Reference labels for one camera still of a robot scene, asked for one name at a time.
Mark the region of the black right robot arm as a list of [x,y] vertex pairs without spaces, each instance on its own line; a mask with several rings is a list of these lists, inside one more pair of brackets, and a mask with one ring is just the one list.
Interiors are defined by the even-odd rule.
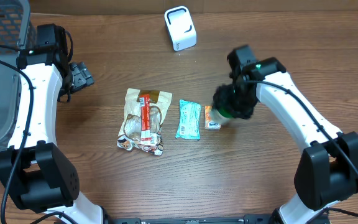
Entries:
[[232,82],[213,96],[212,120],[224,125],[251,118],[267,106],[299,148],[296,194],[270,215],[245,215],[245,223],[329,223],[327,211],[358,193],[358,134],[344,134],[297,89],[275,58],[257,60],[248,45],[227,56]]

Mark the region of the green lid jar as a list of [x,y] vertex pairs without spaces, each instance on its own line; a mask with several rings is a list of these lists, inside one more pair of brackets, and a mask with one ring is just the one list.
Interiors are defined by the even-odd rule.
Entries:
[[217,109],[211,110],[211,119],[215,123],[220,124],[222,126],[232,120],[232,118],[227,118],[227,117],[223,116]]

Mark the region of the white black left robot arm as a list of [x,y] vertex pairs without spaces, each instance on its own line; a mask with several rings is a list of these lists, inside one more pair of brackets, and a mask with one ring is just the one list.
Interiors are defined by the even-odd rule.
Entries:
[[37,43],[19,51],[12,69],[21,78],[21,98],[12,137],[0,152],[0,219],[6,222],[11,199],[20,210],[43,213],[37,223],[57,217],[62,223],[109,223],[103,207],[80,191],[75,166],[57,146],[55,125],[60,97],[70,97],[94,78],[84,63],[72,62],[73,40],[56,24],[37,28]]

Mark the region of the orange small box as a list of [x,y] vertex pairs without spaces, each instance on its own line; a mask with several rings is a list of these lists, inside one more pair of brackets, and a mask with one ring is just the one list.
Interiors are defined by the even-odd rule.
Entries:
[[212,106],[204,107],[204,128],[207,130],[219,130],[221,129],[221,125],[213,120],[212,110]]

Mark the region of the brown snack bag red label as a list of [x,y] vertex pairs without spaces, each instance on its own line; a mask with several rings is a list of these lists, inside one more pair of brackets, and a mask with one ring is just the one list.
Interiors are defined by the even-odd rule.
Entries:
[[172,102],[172,94],[158,90],[129,88],[125,96],[124,121],[117,147],[134,148],[155,156],[163,154],[162,125]]

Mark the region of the teal tissue pack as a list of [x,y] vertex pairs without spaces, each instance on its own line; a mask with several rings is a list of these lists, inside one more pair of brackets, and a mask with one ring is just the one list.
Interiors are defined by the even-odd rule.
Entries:
[[180,120],[176,138],[200,140],[201,105],[195,102],[180,100]]

